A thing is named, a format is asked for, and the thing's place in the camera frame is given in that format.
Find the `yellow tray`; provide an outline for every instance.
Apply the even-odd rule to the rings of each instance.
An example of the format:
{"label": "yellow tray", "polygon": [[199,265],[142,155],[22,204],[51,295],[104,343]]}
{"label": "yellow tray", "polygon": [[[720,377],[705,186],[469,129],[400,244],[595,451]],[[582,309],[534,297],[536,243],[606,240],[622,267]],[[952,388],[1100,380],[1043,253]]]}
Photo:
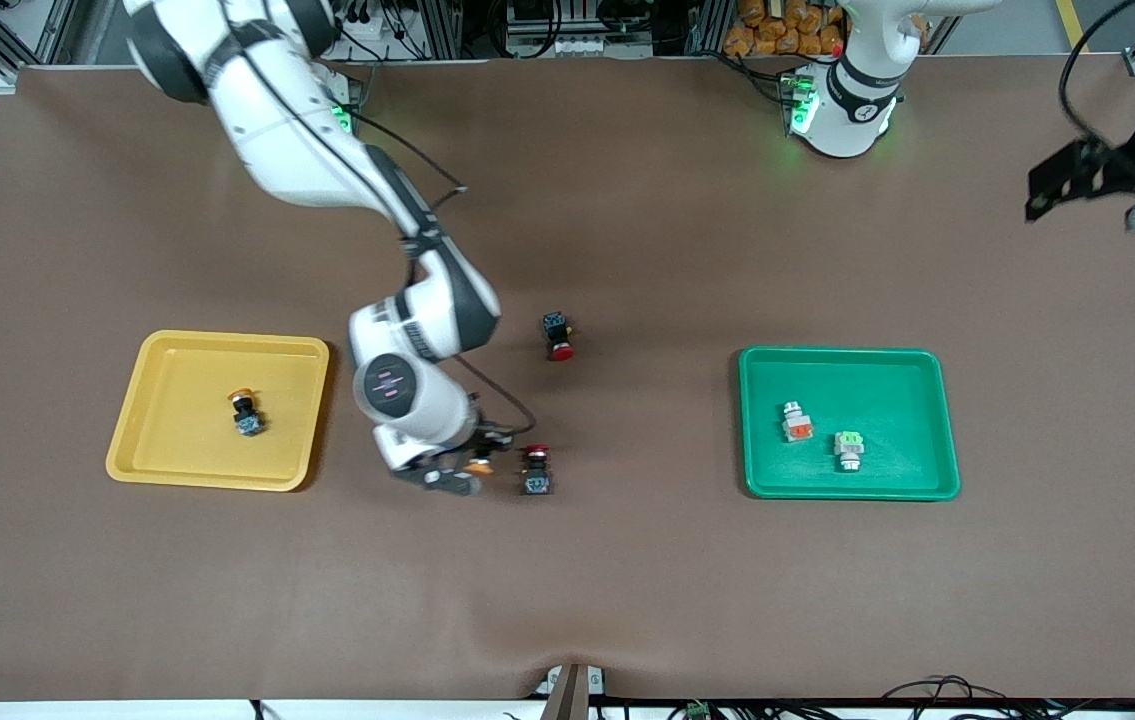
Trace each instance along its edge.
{"label": "yellow tray", "polygon": [[[124,483],[285,492],[305,479],[328,348],[312,337],[160,330],[141,346],[106,469]],[[264,433],[234,427],[251,388]]]}

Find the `green tray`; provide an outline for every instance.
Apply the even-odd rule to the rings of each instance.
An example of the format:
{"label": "green tray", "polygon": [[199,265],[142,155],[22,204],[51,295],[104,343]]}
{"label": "green tray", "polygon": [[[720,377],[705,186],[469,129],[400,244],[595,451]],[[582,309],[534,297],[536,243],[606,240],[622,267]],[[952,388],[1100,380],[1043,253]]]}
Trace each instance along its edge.
{"label": "green tray", "polygon": [[[797,401],[813,438],[785,442]],[[745,484],[770,500],[955,500],[962,487],[941,363],[925,350],[747,348],[740,354]],[[841,474],[833,433],[865,438],[860,471]]]}

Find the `wire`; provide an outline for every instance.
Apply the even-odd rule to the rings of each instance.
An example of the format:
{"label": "wire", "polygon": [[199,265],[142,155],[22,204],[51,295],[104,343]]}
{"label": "wire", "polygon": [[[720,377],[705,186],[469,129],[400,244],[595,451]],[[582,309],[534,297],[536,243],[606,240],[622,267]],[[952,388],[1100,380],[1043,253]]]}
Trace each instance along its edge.
{"label": "wire", "polygon": [[539,56],[548,53],[550,47],[554,47],[555,42],[558,42],[558,35],[561,35],[563,30],[563,5],[562,0],[553,0],[553,6],[549,6],[549,1],[545,0],[545,11],[549,15],[549,19],[545,23],[545,40],[540,43],[540,49],[536,50],[531,55],[513,55],[510,53],[506,48],[506,41],[502,40],[499,36],[498,27],[504,24],[506,26],[506,32],[508,33],[508,20],[501,19],[498,10],[506,3],[506,0],[491,0],[491,5],[488,8],[488,40],[491,41],[491,47],[494,47],[497,55],[502,58],[515,58],[520,60],[531,60],[539,58]]}
{"label": "wire", "polygon": [[372,56],[372,58],[375,58],[375,60],[378,62],[384,62],[385,60],[389,59],[388,53],[385,55],[385,58],[381,58],[379,55],[376,55],[375,51],[370,49],[370,47],[363,45],[361,44],[361,42],[358,42],[358,39],[350,35],[348,31],[345,28],[340,28],[340,35],[343,35],[348,42],[352,42],[352,44],[361,47],[363,53]]}
{"label": "wire", "polygon": [[369,126],[375,127],[380,132],[385,133],[385,135],[388,135],[389,137],[393,137],[393,140],[398,141],[400,145],[405,146],[406,150],[411,150],[413,154],[417,156],[417,158],[424,160],[424,164],[429,165],[430,168],[434,168],[434,171],[440,174],[440,176],[447,179],[448,183],[452,183],[453,186],[452,191],[448,191],[447,195],[444,195],[442,199],[436,200],[432,206],[429,206],[430,210],[438,210],[440,206],[443,206],[443,202],[447,202],[448,200],[452,200],[454,196],[459,195],[459,193],[466,192],[470,190],[470,187],[465,183],[459,181],[459,178],[456,176],[453,176],[452,173],[448,173],[447,168],[444,168],[443,165],[439,165],[438,161],[430,158],[429,154],[426,154],[424,150],[421,150],[420,146],[415,145],[415,143],[412,143],[406,137],[398,135],[397,132],[394,132],[382,126],[382,124],[372,120],[369,117],[365,117],[365,115],[359,114],[358,110],[347,109],[346,111],[348,115],[352,115],[352,117],[358,118],[358,122],[369,124]]}
{"label": "wire", "polygon": [[470,361],[468,361],[464,357],[454,355],[452,360],[456,360],[457,363],[462,366],[462,368],[465,368],[477,379],[482,380],[485,386],[488,386],[489,388],[495,391],[497,395],[504,397],[504,401],[508,402],[510,405],[513,405],[515,410],[518,410],[518,412],[522,415],[522,419],[526,420],[526,424],[523,424],[521,428],[508,430],[508,434],[511,434],[511,436],[521,436],[521,434],[530,433],[536,428],[536,416],[531,413],[531,410],[527,409],[527,405],[522,404],[521,400],[518,400],[518,397],[513,396],[512,392],[504,390],[497,382],[493,380],[489,377],[486,377],[484,370],[477,369],[474,365],[470,363]]}
{"label": "wire", "polygon": [[1105,26],[1105,23],[1113,19],[1113,17],[1117,14],[1123,12],[1123,10],[1130,8],[1132,5],[1135,5],[1135,0],[1123,0],[1120,3],[1112,6],[1112,8],[1108,9],[1107,12],[1103,12],[1101,17],[1096,18],[1096,22],[1092,23],[1091,26],[1087,27],[1087,31],[1083,32],[1082,37],[1078,37],[1078,42],[1075,42],[1074,49],[1070,50],[1069,58],[1065,59],[1065,67],[1060,72],[1060,86],[1057,87],[1057,92],[1059,92],[1060,95],[1060,108],[1061,110],[1065,110],[1065,117],[1069,118],[1069,122],[1074,123],[1074,127],[1078,128],[1085,137],[1101,142],[1107,146],[1110,145],[1110,143],[1105,141],[1105,136],[1102,136],[1101,133],[1096,132],[1096,128],[1092,127],[1091,123],[1084,120],[1082,115],[1078,115],[1078,109],[1075,109],[1074,103],[1069,100],[1069,76],[1074,73],[1074,65],[1078,62],[1079,56],[1083,55],[1083,47],[1087,44],[1087,41],[1091,40],[1093,35],[1096,35],[1096,31],[1101,30],[1102,26]]}
{"label": "wire", "polygon": [[928,678],[925,680],[915,680],[915,683],[906,683],[905,685],[897,685],[894,688],[888,690],[886,693],[883,693],[882,698],[886,700],[893,696],[893,694],[897,694],[901,690],[924,687],[924,685],[936,685],[938,689],[941,689],[945,687],[945,685],[950,684],[956,684],[960,685],[960,687],[964,687],[966,689],[966,693],[968,693],[968,697],[973,697],[974,690],[986,693],[989,696],[992,697],[999,697],[999,698],[1007,697],[1004,694],[995,689],[990,689],[987,687],[984,687],[984,685],[973,685],[970,683],[967,683],[966,679],[962,678],[962,676],[960,675],[939,675],[934,676],[934,678]]}
{"label": "wire", "polygon": [[1078,37],[1078,42],[1075,42],[1074,48],[1070,50],[1069,56],[1065,59],[1065,67],[1060,70],[1060,83],[1056,87],[1057,94],[1060,97],[1060,109],[1065,112],[1065,117],[1069,118],[1069,123],[1074,124],[1074,127],[1078,128],[1078,132],[1083,133],[1084,140],[1088,142],[1096,143],[1100,145],[1103,152],[1103,158],[1099,161],[1105,164],[1108,160],[1115,160],[1119,164],[1126,173],[1130,176],[1135,176],[1135,161],[1133,161],[1124,151],[1115,149],[1110,145],[1110,141],[1105,140],[1105,136],[1101,135],[1096,128],[1092,126],[1091,123],[1084,120],[1082,115],[1078,114],[1078,109],[1074,108],[1074,102],[1069,99],[1069,77],[1074,74],[1074,65],[1078,62],[1079,56],[1083,55],[1083,47],[1096,35],[1098,30],[1101,30],[1108,22],[1113,19],[1116,15],[1124,12],[1124,10],[1130,8],[1135,5],[1135,0],[1121,0],[1120,3],[1112,6],[1107,12],[1101,14],[1101,17],[1096,18],[1096,22],[1092,23],[1084,32],[1083,35]]}
{"label": "wire", "polygon": [[[403,20],[403,10],[402,6],[398,5],[398,0],[384,0],[380,3],[380,8],[384,9],[385,19],[389,23],[389,28],[393,30],[394,37],[398,40],[398,44],[403,45],[403,49],[407,50],[409,53],[412,53],[413,58],[429,60],[429,56],[426,56],[424,50],[421,50],[421,47],[417,45],[417,39],[411,36],[411,24]],[[412,24],[415,24],[417,17],[420,17],[419,10],[417,10],[415,15],[412,15]],[[397,28],[393,26],[394,20],[398,23]]]}
{"label": "wire", "polygon": [[767,99],[768,101],[776,102],[776,104],[782,106],[782,108],[787,108],[788,106],[791,104],[791,102],[783,99],[783,97],[770,94],[770,92],[767,92],[767,90],[764,90],[763,85],[760,85],[759,83],[759,78],[776,82],[777,76],[771,76],[771,74],[750,69],[749,67],[746,67],[745,60],[732,61],[731,58],[728,58],[726,55],[720,53],[717,50],[696,50],[695,53],[691,53],[691,56],[698,56],[698,55],[704,55],[708,56],[708,58],[717,59],[718,62],[726,65],[728,68],[731,68],[733,72],[742,74],[742,76],[745,76],[747,81],[749,81],[750,85],[754,86],[754,90],[758,91],[758,94],[765,97],[765,99]]}
{"label": "wire", "polygon": [[612,12],[612,10],[617,10],[619,0],[599,0],[598,11],[594,14],[594,17],[603,24],[603,27],[612,32],[644,32],[651,26],[651,17],[655,14],[655,5],[648,5],[646,9],[646,17],[637,20],[636,23],[628,23],[621,19],[619,12]]}

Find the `brown table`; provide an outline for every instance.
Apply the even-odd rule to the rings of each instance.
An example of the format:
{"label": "brown table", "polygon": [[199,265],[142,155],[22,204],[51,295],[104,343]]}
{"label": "brown table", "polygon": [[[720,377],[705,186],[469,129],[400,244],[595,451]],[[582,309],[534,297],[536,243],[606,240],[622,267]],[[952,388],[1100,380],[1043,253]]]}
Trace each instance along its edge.
{"label": "brown table", "polygon": [[[344,350],[348,311],[401,282],[385,219],[270,199],[210,110],[137,73],[22,74],[0,97],[0,700],[511,697],[566,660],[621,696],[928,673],[1135,696],[1130,202],[1022,221],[1025,173],[1074,135],[1059,69],[923,60],[851,161],[783,139],[712,61],[384,70],[375,117],[471,184],[443,219],[504,304],[474,360],[540,416],[543,500],[385,472]],[[1116,56],[1075,83],[1134,127]],[[579,324],[570,365],[543,359],[549,310]],[[160,328],[339,349],[312,483],[107,477]],[[931,348],[959,500],[747,497],[732,365],[760,343]]]}

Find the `yellow stripe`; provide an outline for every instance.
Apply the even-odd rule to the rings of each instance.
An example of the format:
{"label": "yellow stripe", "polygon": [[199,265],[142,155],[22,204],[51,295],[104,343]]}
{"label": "yellow stripe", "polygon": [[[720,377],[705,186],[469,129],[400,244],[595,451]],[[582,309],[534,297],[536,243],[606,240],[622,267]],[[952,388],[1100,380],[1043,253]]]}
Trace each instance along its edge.
{"label": "yellow stripe", "polygon": [[[1078,10],[1074,9],[1074,0],[1056,0],[1056,9],[1060,12],[1060,22],[1065,25],[1065,35],[1069,36],[1069,47],[1078,44],[1083,37],[1083,23],[1078,22]],[[1083,53],[1091,53],[1091,47],[1083,47]]]}

